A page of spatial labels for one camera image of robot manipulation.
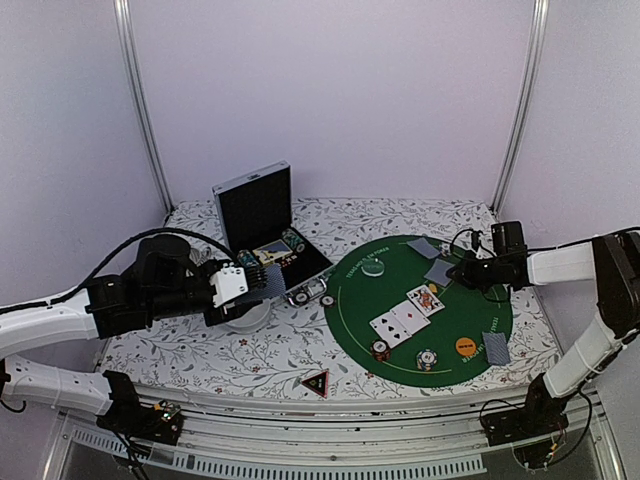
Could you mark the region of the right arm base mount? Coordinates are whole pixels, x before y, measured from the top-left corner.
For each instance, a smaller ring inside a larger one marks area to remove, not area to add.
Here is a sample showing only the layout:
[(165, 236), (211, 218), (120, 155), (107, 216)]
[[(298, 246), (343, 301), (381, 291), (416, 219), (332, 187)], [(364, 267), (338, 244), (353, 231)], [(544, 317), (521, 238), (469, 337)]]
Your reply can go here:
[(550, 466), (569, 426), (564, 413), (530, 415), (505, 400), (487, 401), (479, 421), (491, 447), (528, 441), (513, 450), (516, 461), (528, 470)]

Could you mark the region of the black red chip stack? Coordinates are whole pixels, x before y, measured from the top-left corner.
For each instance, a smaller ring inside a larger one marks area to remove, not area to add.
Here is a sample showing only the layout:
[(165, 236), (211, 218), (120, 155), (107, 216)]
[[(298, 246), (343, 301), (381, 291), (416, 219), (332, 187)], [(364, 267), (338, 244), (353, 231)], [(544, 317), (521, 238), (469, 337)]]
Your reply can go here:
[(375, 361), (387, 362), (391, 358), (391, 347), (386, 341), (378, 339), (371, 344), (370, 353)]

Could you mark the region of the red black triangle card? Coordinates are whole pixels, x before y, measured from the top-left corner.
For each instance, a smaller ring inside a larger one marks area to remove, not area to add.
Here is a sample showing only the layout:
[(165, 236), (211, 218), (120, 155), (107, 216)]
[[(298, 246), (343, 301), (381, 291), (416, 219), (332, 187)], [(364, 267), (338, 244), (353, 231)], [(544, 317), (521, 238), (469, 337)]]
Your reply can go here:
[(329, 390), (329, 371), (323, 370), (311, 377), (304, 378), (300, 383), (320, 397), (326, 398)]

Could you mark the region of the orange big blind button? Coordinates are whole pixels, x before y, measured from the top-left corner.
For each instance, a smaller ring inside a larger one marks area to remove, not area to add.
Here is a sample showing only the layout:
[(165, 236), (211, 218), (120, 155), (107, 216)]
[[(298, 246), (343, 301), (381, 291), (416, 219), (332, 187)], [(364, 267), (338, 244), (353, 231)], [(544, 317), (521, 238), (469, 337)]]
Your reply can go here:
[(462, 357), (471, 357), (477, 352), (477, 345), (469, 337), (460, 337), (455, 342), (455, 349)]

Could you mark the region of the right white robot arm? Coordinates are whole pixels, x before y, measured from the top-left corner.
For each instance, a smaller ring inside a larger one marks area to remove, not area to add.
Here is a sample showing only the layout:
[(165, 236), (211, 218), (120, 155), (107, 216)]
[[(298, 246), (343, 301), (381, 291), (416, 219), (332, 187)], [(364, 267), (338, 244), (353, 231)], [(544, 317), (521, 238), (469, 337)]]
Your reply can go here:
[(533, 287), (544, 298), (566, 293), (576, 301), (568, 313), (591, 313), (583, 333), (557, 363), (531, 382), (517, 427), (537, 436), (563, 412), (586, 382), (602, 373), (639, 334), (639, 229), (626, 227), (564, 245), (529, 249), (518, 221), (491, 227), (494, 252), (481, 258), (472, 249), (446, 275), (486, 293), (496, 285), (513, 291)]

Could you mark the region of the clear acrylic dealer button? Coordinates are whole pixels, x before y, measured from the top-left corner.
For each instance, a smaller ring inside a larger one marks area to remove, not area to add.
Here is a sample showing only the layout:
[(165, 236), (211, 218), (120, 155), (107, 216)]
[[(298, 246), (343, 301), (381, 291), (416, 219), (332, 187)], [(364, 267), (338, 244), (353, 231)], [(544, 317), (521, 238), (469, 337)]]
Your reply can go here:
[(379, 258), (366, 258), (362, 261), (361, 271), (368, 277), (380, 277), (385, 272), (385, 264)]

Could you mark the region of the dealt blue checkered cards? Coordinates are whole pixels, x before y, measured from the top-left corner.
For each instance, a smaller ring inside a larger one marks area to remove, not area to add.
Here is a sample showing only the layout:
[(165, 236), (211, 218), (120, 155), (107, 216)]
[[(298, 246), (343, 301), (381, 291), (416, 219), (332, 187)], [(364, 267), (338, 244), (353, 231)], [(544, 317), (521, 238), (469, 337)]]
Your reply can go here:
[(507, 339), (503, 332), (483, 332), (487, 362), (492, 366), (506, 366), (511, 362)]

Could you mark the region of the black red 100 chip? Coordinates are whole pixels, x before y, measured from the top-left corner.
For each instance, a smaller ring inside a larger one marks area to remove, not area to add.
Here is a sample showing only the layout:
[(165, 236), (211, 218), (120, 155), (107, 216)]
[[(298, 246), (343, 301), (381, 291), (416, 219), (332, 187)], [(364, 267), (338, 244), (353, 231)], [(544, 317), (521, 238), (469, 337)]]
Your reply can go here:
[(321, 305), (325, 308), (331, 308), (335, 305), (335, 299), (331, 295), (324, 295), (320, 299)]

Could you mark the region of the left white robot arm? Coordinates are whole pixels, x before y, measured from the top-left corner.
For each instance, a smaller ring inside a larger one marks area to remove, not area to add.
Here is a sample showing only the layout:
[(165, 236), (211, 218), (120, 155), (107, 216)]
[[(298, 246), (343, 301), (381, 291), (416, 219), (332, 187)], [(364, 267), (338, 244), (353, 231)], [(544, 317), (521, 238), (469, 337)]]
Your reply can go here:
[(125, 240), (70, 290), (1, 310), (1, 400), (38, 402), (111, 419), (128, 434), (148, 426), (127, 376), (82, 373), (32, 363), (24, 351), (71, 340), (108, 339), (144, 330), (156, 320), (201, 313), (220, 323), (223, 310), (249, 290), (248, 275), (224, 245), (199, 240), (225, 254), (201, 265), (190, 258), (194, 233), (156, 228)]

